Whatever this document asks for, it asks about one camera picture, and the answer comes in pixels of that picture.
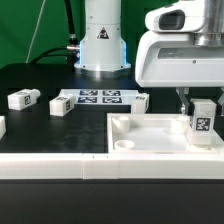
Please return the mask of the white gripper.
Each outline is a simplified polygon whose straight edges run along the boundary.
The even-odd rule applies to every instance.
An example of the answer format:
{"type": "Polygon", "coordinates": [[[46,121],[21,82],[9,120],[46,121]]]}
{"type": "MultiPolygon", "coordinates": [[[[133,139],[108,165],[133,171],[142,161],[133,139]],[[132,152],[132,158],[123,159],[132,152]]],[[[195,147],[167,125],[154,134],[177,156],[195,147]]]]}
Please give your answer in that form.
{"type": "Polygon", "coordinates": [[[221,87],[216,115],[224,116],[224,47],[199,47],[191,34],[146,32],[140,39],[135,80],[141,87],[177,87],[181,112],[191,116],[188,87],[221,87]]]}

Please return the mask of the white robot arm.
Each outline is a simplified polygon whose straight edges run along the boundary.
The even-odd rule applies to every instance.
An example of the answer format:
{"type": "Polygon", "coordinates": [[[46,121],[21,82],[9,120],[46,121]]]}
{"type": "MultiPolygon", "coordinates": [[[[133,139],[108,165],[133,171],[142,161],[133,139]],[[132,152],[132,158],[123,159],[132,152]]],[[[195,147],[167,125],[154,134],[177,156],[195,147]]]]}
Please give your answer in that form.
{"type": "MultiPolygon", "coordinates": [[[[121,38],[120,3],[85,0],[86,33],[75,68],[94,77],[126,69],[121,38]]],[[[187,113],[190,87],[220,87],[219,113],[224,116],[224,0],[178,0],[147,13],[135,80],[141,87],[175,87],[187,113]]]]}

